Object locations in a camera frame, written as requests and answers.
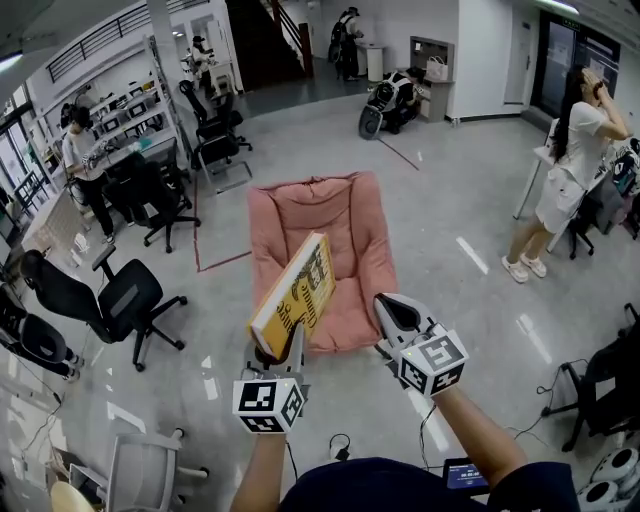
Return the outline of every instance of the ceiling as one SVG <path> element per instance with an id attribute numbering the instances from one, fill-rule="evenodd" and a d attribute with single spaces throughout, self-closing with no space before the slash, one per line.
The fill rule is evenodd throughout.
<path id="1" fill-rule="evenodd" d="M 2 0 L 0 56 L 31 43 L 34 51 L 2 74 L 4 101 L 54 53 L 104 18 L 136 0 Z M 535 0 L 514 0 L 535 4 Z M 576 18 L 640 53 L 640 0 L 566 0 L 581 13 Z"/>

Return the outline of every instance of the book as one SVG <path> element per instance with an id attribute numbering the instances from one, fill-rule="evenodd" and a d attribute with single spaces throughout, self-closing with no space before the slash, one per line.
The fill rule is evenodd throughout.
<path id="1" fill-rule="evenodd" d="M 298 321 L 311 338 L 335 287 L 329 237 L 311 233 L 249 321 L 251 337 L 279 360 Z"/>

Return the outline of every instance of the forearm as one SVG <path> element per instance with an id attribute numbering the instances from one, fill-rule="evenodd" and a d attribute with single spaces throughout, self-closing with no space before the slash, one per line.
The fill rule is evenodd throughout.
<path id="1" fill-rule="evenodd" d="M 443 391 L 433 399 L 491 488 L 527 463 L 524 452 L 511 436 L 457 387 Z"/>
<path id="2" fill-rule="evenodd" d="M 627 136 L 631 137 L 633 135 L 631 129 L 625 123 L 622 115 L 618 111 L 618 107 L 615 106 L 613 100 L 608 94 L 602 94 L 602 107 L 607 111 L 607 115 L 609 116 L 609 120 L 616 125 L 621 130 L 626 130 Z"/>
<path id="3" fill-rule="evenodd" d="M 275 512 L 280 505 L 284 435 L 259 435 L 231 512 Z"/>

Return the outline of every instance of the power cord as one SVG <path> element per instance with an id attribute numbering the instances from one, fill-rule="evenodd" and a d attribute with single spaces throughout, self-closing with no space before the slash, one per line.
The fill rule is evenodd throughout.
<path id="1" fill-rule="evenodd" d="M 564 363 L 564 364 L 573 364 L 573 363 L 578 363 L 580 361 L 584 361 L 587 365 L 589 364 L 589 361 L 587 361 L 586 359 L 582 358 L 582 359 L 576 359 L 575 361 L 569 361 L 568 363 Z M 556 376 L 553 379 L 553 383 L 551 384 L 551 387 L 549 388 L 545 388 L 544 386 L 538 386 L 536 388 L 536 393 L 538 395 L 544 395 L 546 393 L 550 393 L 551 396 L 549 396 L 549 403 L 547 404 L 547 407 L 549 409 L 551 409 L 551 404 L 553 403 L 553 395 L 554 395 L 554 388 L 556 386 L 556 382 L 558 382 L 558 377 L 560 376 L 560 372 L 562 371 L 562 365 L 558 366 L 558 370 L 556 371 Z M 543 444 L 547 445 L 547 443 L 544 443 L 544 441 L 542 441 L 538 436 L 536 436 L 535 434 L 533 434 L 531 432 L 531 430 L 533 430 L 533 428 L 540 423 L 540 421 L 542 420 L 543 416 L 542 414 L 540 416 L 538 416 L 538 419 L 536 419 L 536 421 L 533 423 L 533 425 L 531 425 L 529 428 L 526 428 L 524 430 L 520 430 L 517 429 L 515 427 L 506 427 L 506 428 L 512 428 L 514 430 L 518 430 L 519 432 L 516 434 L 516 437 L 514 437 L 514 439 L 518 439 L 522 434 L 530 434 L 533 435 L 534 437 L 536 437 L 540 442 L 542 442 Z"/>
<path id="2" fill-rule="evenodd" d="M 422 423 L 420 423 L 420 430 L 418 431 L 418 441 L 420 442 L 420 453 L 422 455 L 422 461 L 424 462 L 424 465 L 426 466 L 427 471 L 431 471 L 431 468 L 429 467 L 429 461 L 427 460 L 427 455 L 424 453 L 424 427 L 427 424 L 427 421 L 429 421 L 429 418 L 431 418 L 431 415 L 436 410 L 436 407 L 437 407 L 436 404 L 433 404 L 433 407 L 431 408 L 429 413 L 422 420 Z"/>
<path id="3" fill-rule="evenodd" d="M 291 459 L 291 465 L 293 466 L 293 474 L 296 475 L 296 482 L 298 481 L 298 468 L 296 467 L 296 463 L 293 460 L 293 453 L 291 452 L 291 445 L 289 441 L 287 441 L 287 449 L 289 450 L 289 458 Z"/>

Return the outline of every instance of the doorway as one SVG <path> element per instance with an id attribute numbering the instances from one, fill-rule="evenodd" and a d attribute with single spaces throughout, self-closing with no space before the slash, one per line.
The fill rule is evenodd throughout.
<path id="1" fill-rule="evenodd" d="M 531 24 L 522 13 L 513 10 L 511 55 L 504 93 L 505 105 L 523 105 L 527 75 L 531 66 Z"/>
<path id="2" fill-rule="evenodd" d="M 531 104 L 554 118 L 559 117 L 567 72 L 575 65 L 592 69 L 613 97 L 619 61 L 620 45 L 612 39 L 575 21 L 541 11 Z"/>

